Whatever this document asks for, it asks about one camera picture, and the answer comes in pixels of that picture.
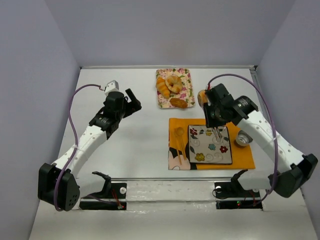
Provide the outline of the glazed ring donut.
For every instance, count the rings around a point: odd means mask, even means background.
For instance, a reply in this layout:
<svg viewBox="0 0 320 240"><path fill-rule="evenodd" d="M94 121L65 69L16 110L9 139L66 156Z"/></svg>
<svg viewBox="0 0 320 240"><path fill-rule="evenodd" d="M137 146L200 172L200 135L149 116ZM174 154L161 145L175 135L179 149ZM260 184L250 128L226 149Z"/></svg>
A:
<svg viewBox="0 0 320 240"><path fill-rule="evenodd" d="M198 104L201 108L204 106L204 104L206 104L208 102L208 98L206 96L205 90L201 90L198 92L197 100L198 100Z"/></svg>

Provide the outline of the stainless steel serving tongs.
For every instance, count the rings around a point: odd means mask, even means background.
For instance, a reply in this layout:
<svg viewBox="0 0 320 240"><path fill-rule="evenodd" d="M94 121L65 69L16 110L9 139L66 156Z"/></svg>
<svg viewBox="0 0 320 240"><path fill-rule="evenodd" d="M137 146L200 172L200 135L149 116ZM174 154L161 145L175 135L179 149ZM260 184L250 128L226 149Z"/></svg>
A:
<svg viewBox="0 0 320 240"><path fill-rule="evenodd" d="M221 132L218 127L213 127L212 133L214 134L214 137L218 142L222 140L223 136L221 135Z"/></svg>

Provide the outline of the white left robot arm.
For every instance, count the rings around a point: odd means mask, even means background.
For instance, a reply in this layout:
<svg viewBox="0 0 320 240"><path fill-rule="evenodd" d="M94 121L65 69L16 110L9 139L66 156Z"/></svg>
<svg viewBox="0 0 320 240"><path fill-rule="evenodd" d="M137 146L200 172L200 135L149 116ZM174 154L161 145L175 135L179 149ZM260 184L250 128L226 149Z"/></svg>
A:
<svg viewBox="0 0 320 240"><path fill-rule="evenodd" d="M83 179L78 174L90 156L119 128L122 119L141 110L141 102L131 89L124 93L106 90L103 107L93 117L74 145L53 163L44 163L38 171L37 196L59 212L70 211L79 199L105 195L111 191L111 178L93 171Z"/></svg>

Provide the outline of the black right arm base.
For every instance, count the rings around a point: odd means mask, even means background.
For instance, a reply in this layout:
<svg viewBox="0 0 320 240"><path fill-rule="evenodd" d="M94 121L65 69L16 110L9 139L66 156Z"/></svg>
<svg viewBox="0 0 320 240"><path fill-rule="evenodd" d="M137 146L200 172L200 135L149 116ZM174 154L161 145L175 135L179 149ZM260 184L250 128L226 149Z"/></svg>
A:
<svg viewBox="0 0 320 240"><path fill-rule="evenodd" d="M212 195L217 210L263 209L259 192L233 189L231 182L215 182Z"/></svg>

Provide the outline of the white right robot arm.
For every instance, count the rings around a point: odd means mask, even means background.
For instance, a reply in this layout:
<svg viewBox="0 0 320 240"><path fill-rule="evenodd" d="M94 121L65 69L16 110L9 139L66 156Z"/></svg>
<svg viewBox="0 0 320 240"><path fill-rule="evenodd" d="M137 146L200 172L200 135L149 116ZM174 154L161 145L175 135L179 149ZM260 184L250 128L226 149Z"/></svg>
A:
<svg viewBox="0 0 320 240"><path fill-rule="evenodd" d="M318 159L312 153L304 154L286 141L266 120L258 106L247 96L234 99L220 83L204 91L202 105L205 124L217 128L233 123L248 134L274 162L273 172L241 170L230 180L234 191L275 191L289 198L314 172Z"/></svg>

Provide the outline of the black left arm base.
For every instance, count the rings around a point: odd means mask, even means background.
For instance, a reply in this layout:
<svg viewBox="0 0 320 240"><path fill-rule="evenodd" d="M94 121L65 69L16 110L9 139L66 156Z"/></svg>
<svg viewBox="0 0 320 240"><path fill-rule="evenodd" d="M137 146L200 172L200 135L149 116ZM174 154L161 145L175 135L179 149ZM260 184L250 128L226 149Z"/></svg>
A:
<svg viewBox="0 0 320 240"><path fill-rule="evenodd" d="M127 183L111 182L110 189L92 193L79 202L81 210L125 211L127 209Z"/></svg>

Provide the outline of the striped croissant bread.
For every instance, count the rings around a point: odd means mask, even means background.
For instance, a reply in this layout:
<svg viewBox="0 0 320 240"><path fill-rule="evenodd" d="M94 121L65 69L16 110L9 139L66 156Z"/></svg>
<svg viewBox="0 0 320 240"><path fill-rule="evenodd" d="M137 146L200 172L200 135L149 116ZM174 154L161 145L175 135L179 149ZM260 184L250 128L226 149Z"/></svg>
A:
<svg viewBox="0 0 320 240"><path fill-rule="evenodd" d="M162 77L158 77L156 79L156 85L155 85L157 91L165 98L170 98L170 90L168 89L166 85L166 81Z"/></svg>

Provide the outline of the twisted pretzel bread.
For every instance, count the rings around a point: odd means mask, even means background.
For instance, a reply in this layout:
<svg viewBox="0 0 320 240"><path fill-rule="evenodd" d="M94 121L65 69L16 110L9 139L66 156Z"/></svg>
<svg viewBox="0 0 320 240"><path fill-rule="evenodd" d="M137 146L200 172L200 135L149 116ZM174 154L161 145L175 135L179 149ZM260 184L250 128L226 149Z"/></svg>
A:
<svg viewBox="0 0 320 240"><path fill-rule="evenodd" d="M165 84L168 89L175 94L178 94L183 88L182 80L176 75L168 76L165 79Z"/></svg>

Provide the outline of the square flower-patterned plate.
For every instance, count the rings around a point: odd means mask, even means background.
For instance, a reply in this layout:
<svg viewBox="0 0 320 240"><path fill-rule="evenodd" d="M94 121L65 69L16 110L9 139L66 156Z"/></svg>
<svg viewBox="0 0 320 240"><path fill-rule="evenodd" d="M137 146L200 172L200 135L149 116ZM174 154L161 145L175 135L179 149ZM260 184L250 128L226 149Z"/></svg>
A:
<svg viewBox="0 0 320 240"><path fill-rule="evenodd" d="M231 165L233 163L230 136L226 126L218 127L222 139L217 141L212 128L188 126L189 161L195 164Z"/></svg>

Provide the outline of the small brown cup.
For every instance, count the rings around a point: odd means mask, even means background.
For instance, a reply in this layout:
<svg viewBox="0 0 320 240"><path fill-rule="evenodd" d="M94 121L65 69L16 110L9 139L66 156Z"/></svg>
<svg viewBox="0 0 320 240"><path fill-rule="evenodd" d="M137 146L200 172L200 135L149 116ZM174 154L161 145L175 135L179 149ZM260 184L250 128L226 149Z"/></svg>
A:
<svg viewBox="0 0 320 240"><path fill-rule="evenodd" d="M239 148L245 148L250 145L253 139L243 130L240 130L235 137L234 143Z"/></svg>

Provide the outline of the wooden spoon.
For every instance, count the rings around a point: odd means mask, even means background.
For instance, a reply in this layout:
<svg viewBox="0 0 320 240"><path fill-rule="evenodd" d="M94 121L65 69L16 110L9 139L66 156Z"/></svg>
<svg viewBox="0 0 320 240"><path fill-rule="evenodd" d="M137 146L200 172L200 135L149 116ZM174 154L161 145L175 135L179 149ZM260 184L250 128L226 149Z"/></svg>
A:
<svg viewBox="0 0 320 240"><path fill-rule="evenodd" d="M183 135L185 132L182 127L178 127L174 130L174 133L175 133L176 139L178 140L178 143L180 145L183 159L186 161L187 157L186 157L185 145L184 145L184 141L183 141Z"/></svg>

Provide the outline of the floral rectangular tray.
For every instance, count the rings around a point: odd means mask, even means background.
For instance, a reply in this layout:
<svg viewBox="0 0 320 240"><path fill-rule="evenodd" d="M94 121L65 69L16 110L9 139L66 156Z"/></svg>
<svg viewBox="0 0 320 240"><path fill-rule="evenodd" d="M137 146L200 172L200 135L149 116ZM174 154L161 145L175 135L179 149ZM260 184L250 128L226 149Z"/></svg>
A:
<svg viewBox="0 0 320 240"><path fill-rule="evenodd" d="M178 108L173 102L183 101L186 108L195 105L195 94L188 68L165 68L155 72L157 105L160 109Z"/></svg>

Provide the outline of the brown fried pastry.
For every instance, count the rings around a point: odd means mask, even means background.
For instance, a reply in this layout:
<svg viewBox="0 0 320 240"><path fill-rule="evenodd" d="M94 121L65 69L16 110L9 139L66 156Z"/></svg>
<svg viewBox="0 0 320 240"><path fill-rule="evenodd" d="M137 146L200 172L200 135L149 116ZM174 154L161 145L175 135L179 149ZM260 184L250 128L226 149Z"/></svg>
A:
<svg viewBox="0 0 320 240"><path fill-rule="evenodd" d="M188 107L188 103L180 98L171 98L169 102L172 106L176 108L186 109Z"/></svg>

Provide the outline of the wooden chopstick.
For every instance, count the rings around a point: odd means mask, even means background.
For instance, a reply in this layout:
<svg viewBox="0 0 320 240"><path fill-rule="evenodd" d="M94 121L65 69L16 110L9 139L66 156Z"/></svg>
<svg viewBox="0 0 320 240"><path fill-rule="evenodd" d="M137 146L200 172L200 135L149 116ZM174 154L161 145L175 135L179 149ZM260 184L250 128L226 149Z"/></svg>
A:
<svg viewBox="0 0 320 240"><path fill-rule="evenodd" d="M182 165L182 159L181 159L181 155L180 155L180 152L179 152L179 141L177 139L177 136L175 136L175 144L176 144L176 152L177 152L177 156L178 156L178 160L179 160L179 164Z"/></svg>

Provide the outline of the orange cloth placemat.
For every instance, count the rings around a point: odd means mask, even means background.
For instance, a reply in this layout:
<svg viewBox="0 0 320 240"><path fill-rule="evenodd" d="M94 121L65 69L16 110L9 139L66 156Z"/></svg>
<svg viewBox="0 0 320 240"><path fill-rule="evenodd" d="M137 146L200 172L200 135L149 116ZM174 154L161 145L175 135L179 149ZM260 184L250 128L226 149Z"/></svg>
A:
<svg viewBox="0 0 320 240"><path fill-rule="evenodd" d="M188 141L188 126L189 125L205 125L206 121L200 118L170 118L168 123L168 169L178 171L190 171L190 170L241 170L241 169L254 169L255 163L250 146L238 147L235 144L235 138L240 131L240 128L233 123L228 123L227 127L229 132L230 147L232 154L232 164L230 165L218 165L218 164L203 164L203 163L191 163L189 161L189 141ZM175 129L181 127L184 130L182 137L187 160L184 160L183 153L179 146L179 153L182 161L182 165L179 163L176 141L175 141Z"/></svg>

